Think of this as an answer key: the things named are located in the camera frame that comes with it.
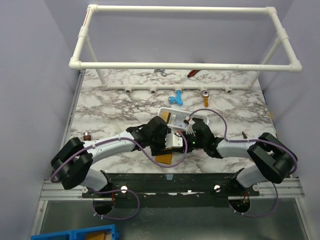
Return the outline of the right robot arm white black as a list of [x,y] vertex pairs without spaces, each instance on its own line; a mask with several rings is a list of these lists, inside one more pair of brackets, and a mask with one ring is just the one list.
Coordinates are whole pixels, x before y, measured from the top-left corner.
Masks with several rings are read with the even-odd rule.
[[187,117],[183,132],[187,140],[187,151],[203,150],[216,159],[245,158],[253,166],[238,170],[229,180],[230,191],[241,196],[251,186],[261,182],[280,184],[291,171],[297,169],[297,158],[277,138],[264,132],[257,139],[227,140],[214,136],[209,126],[200,118]]

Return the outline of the white plastic basket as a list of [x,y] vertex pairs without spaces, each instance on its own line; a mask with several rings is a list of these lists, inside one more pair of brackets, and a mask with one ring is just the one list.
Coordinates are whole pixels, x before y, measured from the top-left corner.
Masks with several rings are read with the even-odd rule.
[[170,123],[167,124],[167,126],[170,129],[177,131],[185,131],[187,129],[187,125],[184,123],[184,120],[187,120],[189,118],[191,112],[174,109],[170,107],[161,107],[157,112],[157,116],[161,118],[161,114],[163,111],[168,111],[172,113]]

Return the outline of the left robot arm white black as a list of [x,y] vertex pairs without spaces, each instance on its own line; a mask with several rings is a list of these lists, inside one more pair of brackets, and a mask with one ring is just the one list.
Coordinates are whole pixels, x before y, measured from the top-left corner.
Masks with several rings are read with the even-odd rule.
[[105,158],[150,147],[151,151],[161,151],[166,147],[166,136],[172,130],[159,116],[148,123],[128,127],[121,133],[101,140],[81,141],[71,138],[55,155],[50,164],[53,174],[52,182],[60,182],[64,189],[71,190],[77,186],[93,189],[101,198],[111,191],[107,175],[91,166]]

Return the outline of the tan leather card holder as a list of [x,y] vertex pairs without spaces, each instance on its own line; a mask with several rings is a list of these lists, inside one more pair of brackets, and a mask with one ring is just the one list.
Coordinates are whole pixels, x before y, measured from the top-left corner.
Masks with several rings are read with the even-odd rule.
[[160,164],[165,164],[165,165],[171,165],[172,164],[172,159],[173,159],[173,154],[165,154],[165,155],[158,155],[155,157],[155,161]]

